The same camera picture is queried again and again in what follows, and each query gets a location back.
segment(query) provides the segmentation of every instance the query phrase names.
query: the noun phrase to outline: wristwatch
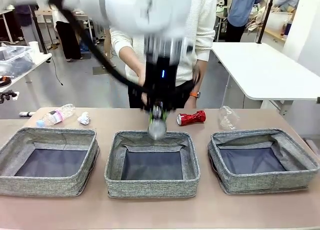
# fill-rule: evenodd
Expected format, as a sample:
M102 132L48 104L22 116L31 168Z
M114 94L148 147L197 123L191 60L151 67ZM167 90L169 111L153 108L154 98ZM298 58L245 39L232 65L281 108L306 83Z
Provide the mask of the wristwatch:
M201 92L191 92L190 93L190 96L193 96L193 97L196 97L196 98L200 98L200 96L201 96Z

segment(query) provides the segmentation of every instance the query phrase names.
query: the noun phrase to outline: person in white sweater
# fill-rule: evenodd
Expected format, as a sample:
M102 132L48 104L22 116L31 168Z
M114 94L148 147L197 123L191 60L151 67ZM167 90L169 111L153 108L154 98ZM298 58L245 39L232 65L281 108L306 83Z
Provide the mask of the person in white sweater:
M217 0L192 0L190 13L185 25L185 37L194 44L194 50L187 57L182 58L177 69L176 86L192 80L193 67L198 67L201 79L192 92L185 92L182 97L172 100L176 108L196 108L200 86L204 78L209 60L210 50L215 36L214 25L216 21ZM144 55L144 37L133 37L110 29L111 43L126 66L125 72L128 79L140 85L145 83L146 57ZM145 94L135 94L128 89L131 108L143 108L147 102Z

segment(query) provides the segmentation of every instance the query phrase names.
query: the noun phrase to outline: crumpled paper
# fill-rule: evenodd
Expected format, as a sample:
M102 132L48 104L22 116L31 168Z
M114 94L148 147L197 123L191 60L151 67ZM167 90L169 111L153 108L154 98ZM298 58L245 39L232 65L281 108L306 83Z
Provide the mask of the crumpled paper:
M89 125L90 121L91 119L88 112L83 112L82 115L78 118L78 122L85 126Z

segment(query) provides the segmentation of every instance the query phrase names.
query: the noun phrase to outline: white sweater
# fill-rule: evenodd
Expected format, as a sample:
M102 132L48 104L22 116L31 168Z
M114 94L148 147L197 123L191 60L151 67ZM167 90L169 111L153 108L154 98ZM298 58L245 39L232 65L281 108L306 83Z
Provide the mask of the white sweater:
M185 37L194 43L195 50L186 58L180 60L176 85L181 85L193 77L193 66L197 60L208 61L215 36L217 0L192 0L190 13L186 22ZM146 65L144 56L144 37L129 37L115 28L110 29L112 46L119 55L121 48L132 47L138 59ZM129 80L138 82L138 76L128 66L125 66Z

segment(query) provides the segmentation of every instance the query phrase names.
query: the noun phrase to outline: bottle label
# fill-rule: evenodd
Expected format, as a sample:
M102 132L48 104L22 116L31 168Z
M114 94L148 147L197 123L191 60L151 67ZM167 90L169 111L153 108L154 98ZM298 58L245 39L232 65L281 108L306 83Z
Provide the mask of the bottle label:
M59 122L62 122L63 118L62 118L62 115L59 111L57 111L57 110L51 111L51 112L49 112L49 114L51 114L55 118L56 124Z

